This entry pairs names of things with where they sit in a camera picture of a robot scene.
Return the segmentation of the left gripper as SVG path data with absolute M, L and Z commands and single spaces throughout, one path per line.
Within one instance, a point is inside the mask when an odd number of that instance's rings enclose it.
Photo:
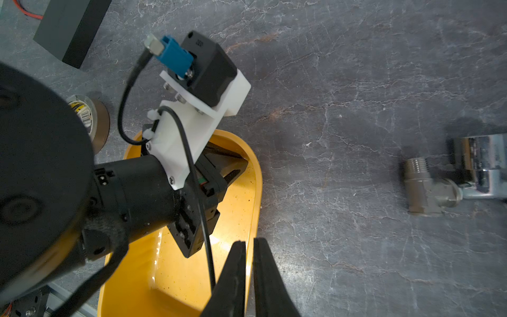
M 202 207 L 209 234 L 212 234 L 219 220 L 218 205 L 223 201 L 228 187 L 241 176 L 248 161 L 238 153 L 208 144 L 195 163 L 199 187 L 195 187 L 188 176 L 185 185 L 176 192 L 176 214 L 174 223 L 168 229 L 185 258 L 201 250 L 204 235 L 201 225 Z

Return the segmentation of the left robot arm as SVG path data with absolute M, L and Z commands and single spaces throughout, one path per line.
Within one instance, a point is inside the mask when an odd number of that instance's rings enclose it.
M 110 261 L 60 306 L 70 316 L 113 275 L 129 245 L 162 227 L 184 256 L 213 231 L 218 204 L 246 170 L 238 153 L 209 143 L 184 187 L 144 155 L 96 165 L 92 143 L 67 103 L 37 80 L 1 66 L 1 304 L 87 261 Z

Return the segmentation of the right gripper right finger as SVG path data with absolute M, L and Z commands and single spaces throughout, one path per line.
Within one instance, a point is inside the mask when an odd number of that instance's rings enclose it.
M 253 243 L 256 316 L 301 316 L 289 297 L 268 242 L 255 238 Z

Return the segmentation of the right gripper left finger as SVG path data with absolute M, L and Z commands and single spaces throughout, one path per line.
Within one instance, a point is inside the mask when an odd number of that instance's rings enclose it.
M 246 292 L 246 243 L 231 246 L 219 281 L 200 317 L 244 316 Z

